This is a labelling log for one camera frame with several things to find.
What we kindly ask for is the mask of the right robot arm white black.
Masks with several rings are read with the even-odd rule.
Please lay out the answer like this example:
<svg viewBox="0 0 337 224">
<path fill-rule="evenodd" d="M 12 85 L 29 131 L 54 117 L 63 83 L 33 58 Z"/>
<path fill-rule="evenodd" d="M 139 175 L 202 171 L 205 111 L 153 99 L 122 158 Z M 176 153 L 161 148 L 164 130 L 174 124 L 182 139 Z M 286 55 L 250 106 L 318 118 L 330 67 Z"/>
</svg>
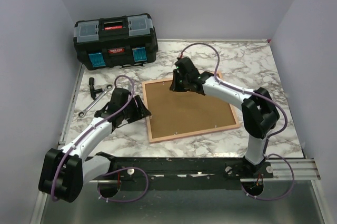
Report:
<svg viewBox="0 0 337 224">
<path fill-rule="evenodd" d="M 280 118 L 269 92 L 262 87 L 258 90 L 240 89 L 221 81 L 213 73 L 200 73 L 189 57 L 178 59 L 175 67 L 171 91 L 212 96 L 240 109 L 244 128 L 249 134 L 242 171 L 250 178 L 259 174 L 266 159 L 267 134 Z"/>
</svg>

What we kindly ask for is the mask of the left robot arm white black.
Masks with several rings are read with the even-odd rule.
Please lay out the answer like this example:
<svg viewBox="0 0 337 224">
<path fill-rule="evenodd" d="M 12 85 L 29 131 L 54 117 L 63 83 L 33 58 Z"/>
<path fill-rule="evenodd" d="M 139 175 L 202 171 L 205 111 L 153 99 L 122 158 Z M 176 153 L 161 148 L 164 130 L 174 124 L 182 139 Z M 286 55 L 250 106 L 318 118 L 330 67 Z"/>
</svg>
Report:
<svg viewBox="0 0 337 224">
<path fill-rule="evenodd" d="M 89 154 L 97 145 L 122 126 L 151 116 L 139 95 L 127 89 L 115 88 L 111 99 L 95 112 L 89 126 L 72 142 L 61 149 L 47 151 L 38 189 L 48 193 L 53 201 L 73 202 L 84 184 L 103 177 L 111 179 L 117 167 L 106 153 Z"/>
</svg>

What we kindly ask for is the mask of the pink picture frame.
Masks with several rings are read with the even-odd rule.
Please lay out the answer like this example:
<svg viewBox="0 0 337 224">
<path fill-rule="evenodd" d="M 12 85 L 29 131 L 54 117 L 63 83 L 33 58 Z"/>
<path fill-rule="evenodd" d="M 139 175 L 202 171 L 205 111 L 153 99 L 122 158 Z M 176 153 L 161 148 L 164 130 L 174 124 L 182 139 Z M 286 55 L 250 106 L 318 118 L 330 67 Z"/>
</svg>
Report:
<svg viewBox="0 0 337 224">
<path fill-rule="evenodd" d="M 150 143 L 163 142 L 240 127 L 235 107 L 211 96 L 172 92 L 171 79 L 144 81 L 144 104 Z"/>
</svg>

